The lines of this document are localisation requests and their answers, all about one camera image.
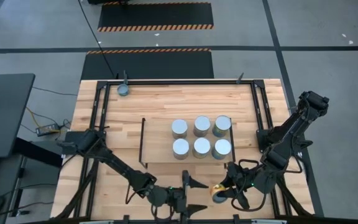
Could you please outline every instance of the black floor mat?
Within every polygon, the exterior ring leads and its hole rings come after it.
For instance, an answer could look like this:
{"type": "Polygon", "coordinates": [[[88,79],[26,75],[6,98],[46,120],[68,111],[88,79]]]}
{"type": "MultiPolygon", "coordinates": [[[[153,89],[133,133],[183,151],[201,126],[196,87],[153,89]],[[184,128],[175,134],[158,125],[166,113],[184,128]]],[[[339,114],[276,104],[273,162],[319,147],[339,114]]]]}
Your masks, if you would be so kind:
{"type": "Polygon", "coordinates": [[[98,31],[147,31],[212,29],[211,3],[105,3],[98,31]]]}
{"type": "MultiPolygon", "coordinates": [[[[114,73],[123,79],[214,78],[209,49],[104,50],[114,73]]],[[[114,79],[101,51],[88,52],[82,80],[114,79]]]]}

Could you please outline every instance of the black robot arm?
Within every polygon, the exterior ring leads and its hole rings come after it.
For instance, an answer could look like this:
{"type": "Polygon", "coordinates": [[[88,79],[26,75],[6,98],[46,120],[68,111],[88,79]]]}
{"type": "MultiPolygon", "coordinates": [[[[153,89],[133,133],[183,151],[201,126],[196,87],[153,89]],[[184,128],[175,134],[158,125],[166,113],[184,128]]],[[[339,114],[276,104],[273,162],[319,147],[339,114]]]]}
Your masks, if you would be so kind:
{"type": "MultiPolygon", "coordinates": [[[[182,172],[182,187],[160,187],[155,185],[157,178],[152,174],[134,170],[107,148],[103,132],[87,129],[84,132],[81,141],[77,144],[63,143],[60,145],[65,147],[75,147],[76,152],[79,155],[88,159],[97,159],[125,177],[128,180],[129,186],[133,188],[134,194],[137,194],[142,198],[147,197],[147,200],[152,205],[151,211],[155,219],[158,219],[157,208],[161,207],[163,204],[167,204],[171,208],[170,215],[167,219],[171,219],[172,215],[177,212],[180,213],[181,222],[183,223],[185,223],[192,214],[207,207],[204,205],[186,205],[186,188],[188,186],[191,188],[208,188],[208,186],[192,179],[187,170],[182,172]]],[[[129,199],[126,198],[126,203],[129,203],[134,194],[129,199]]]]}
{"type": "Polygon", "coordinates": [[[226,178],[217,186],[218,190],[213,194],[213,200],[217,203],[232,198],[232,206],[245,212],[253,212],[263,207],[265,196],[271,192],[277,183],[283,194],[299,215],[310,215],[296,201],[295,197],[287,189],[281,177],[286,172],[289,160],[295,151],[310,146],[313,142],[301,141],[300,136],[309,125],[320,116],[324,116],[328,110],[326,97],[309,91],[303,92],[298,102],[297,110],[281,126],[268,131],[257,131],[258,144],[263,153],[258,161],[241,159],[239,164],[230,162],[227,165],[226,178]],[[248,169],[241,166],[242,162],[253,162],[254,168],[248,169]],[[262,204],[258,208],[250,209],[247,198],[243,192],[255,187],[264,193],[262,204]],[[242,208],[234,205],[237,200],[242,208]]]}

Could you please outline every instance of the orange striped tape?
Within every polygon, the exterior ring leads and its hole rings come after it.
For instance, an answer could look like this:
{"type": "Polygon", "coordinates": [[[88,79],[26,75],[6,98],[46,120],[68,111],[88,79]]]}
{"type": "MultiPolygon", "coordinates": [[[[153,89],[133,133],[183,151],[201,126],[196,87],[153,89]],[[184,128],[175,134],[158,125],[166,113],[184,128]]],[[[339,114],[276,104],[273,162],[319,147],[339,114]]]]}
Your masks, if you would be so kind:
{"type": "MultiPolygon", "coordinates": [[[[107,2],[104,6],[119,4],[119,2],[107,2]]],[[[153,2],[153,3],[128,3],[128,5],[148,5],[148,4],[211,4],[210,2],[153,2]]]]}
{"type": "MultiPolygon", "coordinates": [[[[137,49],[137,50],[104,50],[104,54],[124,54],[124,53],[149,53],[149,52],[196,52],[211,51],[211,49],[193,48],[193,49],[137,49]]],[[[101,54],[101,50],[88,51],[86,54],[101,54]]]]}
{"type": "Polygon", "coordinates": [[[99,32],[214,29],[212,24],[99,27],[99,32]]]}

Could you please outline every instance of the metal cylinder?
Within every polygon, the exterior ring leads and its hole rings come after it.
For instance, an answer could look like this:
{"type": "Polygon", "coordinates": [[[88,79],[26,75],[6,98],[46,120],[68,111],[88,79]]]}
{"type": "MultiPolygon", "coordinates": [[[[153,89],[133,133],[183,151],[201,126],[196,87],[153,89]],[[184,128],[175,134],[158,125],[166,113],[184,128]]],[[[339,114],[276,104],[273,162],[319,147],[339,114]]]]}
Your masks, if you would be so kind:
{"type": "Polygon", "coordinates": [[[176,159],[186,159],[189,155],[189,143],[184,139],[177,139],[172,145],[173,156],[176,159]]]}
{"type": "Polygon", "coordinates": [[[227,131],[231,127],[231,120],[228,116],[218,116],[215,121],[214,128],[212,129],[212,133],[218,137],[221,138],[226,135],[227,131]]]}
{"type": "Polygon", "coordinates": [[[211,150],[211,144],[206,138],[198,138],[193,145],[193,155],[198,159],[206,157],[211,150]]]}
{"type": "Polygon", "coordinates": [[[219,139],[216,141],[212,149],[212,156],[215,159],[224,159],[231,152],[231,144],[226,139],[219,139]]]}
{"type": "Polygon", "coordinates": [[[197,137],[204,137],[208,133],[208,129],[211,126],[209,118],[206,116],[199,116],[194,122],[194,135],[197,137]]]}
{"type": "Polygon", "coordinates": [[[185,138],[187,135],[187,123],[185,120],[178,119],[172,123],[172,136],[175,139],[185,138]]]}

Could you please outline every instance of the black metal frame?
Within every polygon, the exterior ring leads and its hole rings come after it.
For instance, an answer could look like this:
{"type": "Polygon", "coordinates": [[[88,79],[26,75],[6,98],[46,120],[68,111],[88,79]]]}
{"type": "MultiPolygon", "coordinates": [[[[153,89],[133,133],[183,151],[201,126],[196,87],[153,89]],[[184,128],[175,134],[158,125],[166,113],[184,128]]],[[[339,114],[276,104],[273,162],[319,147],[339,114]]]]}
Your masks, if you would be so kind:
{"type": "MultiPolygon", "coordinates": [[[[266,114],[266,119],[268,123],[268,128],[273,128],[273,121],[270,114],[270,108],[269,103],[267,100],[267,94],[265,90],[265,83],[263,80],[241,80],[240,83],[236,83],[237,80],[128,80],[128,85],[250,85],[251,87],[251,93],[252,93],[252,99],[254,101],[255,106],[255,113],[257,117],[257,124],[258,124],[258,130],[263,130],[263,122],[262,122],[262,115],[260,112],[259,107],[259,101],[257,96],[257,87],[260,88],[261,94],[262,94],[262,101],[264,103],[264,109],[266,114]]],[[[96,93],[94,96],[94,102],[93,102],[93,109],[91,114],[91,122],[89,124],[89,128],[95,128],[95,121],[96,121],[96,115],[98,112],[98,105],[99,105],[99,99],[100,99],[100,93],[102,88],[105,89],[104,92],[104,101],[103,101],[103,107],[101,112],[101,120],[99,125],[99,130],[104,131],[105,129],[105,122],[106,122],[106,113],[107,113],[107,107],[108,107],[108,100],[109,100],[109,92],[111,86],[114,85],[120,85],[122,84],[122,81],[119,80],[113,80],[113,81],[98,81],[96,85],[96,93]]],[[[142,118],[142,130],[144,129],[144,122],[145,118],[142,118]]],[[[147,163],[143,164],[141,161],[141,155],[142,155],[142,146],[143,146],[143,131],[140,135],[140,148],[139,148],[139,162],[147,169],[147,163]]],[[[234,150],[233,150],[233,161],[236,160],[234,150]]],[[[81,176],[80,176],[80,185],[83,183],[83,180],[85,179],[87,169],[88,169],[88,159],[84,159],[83,166],[81,170],[81,176]]],[[[96,188],[96,179],[97,179],[97,171],[94,179],[91,181],[91,185],[89,188],[89,196],[86,206],[86,216],[89,219],[91,218],[91,212],[93,207],[93,199],[94,199],[94,191],[96,188]]],[[[273,204],[273,212],[275,217],[280,215],[280,209],[278,206],[278,200],[277,200],[277,193],[275,190],[271,193],[272,196],[272,204],[273,204]]],[[[286,215],[291,215],[290,211],[291,208],[289,206],[288,201],[285,197],[284,199],[284,206],[286,215]]],[[[79,217],[81,210],[81,200],[78,201],[78,204],[75,207],[74,217],[79,217]]],[[[241,222],[248,222],[249,220],[239,220],[239,219],[233,219],[233,220],[190,220],[192,223],[241,223],[241,222]]],[[[137,220],[137,222],[147,223],[151,222],[154,223],[154,220],[137,220]]]]}

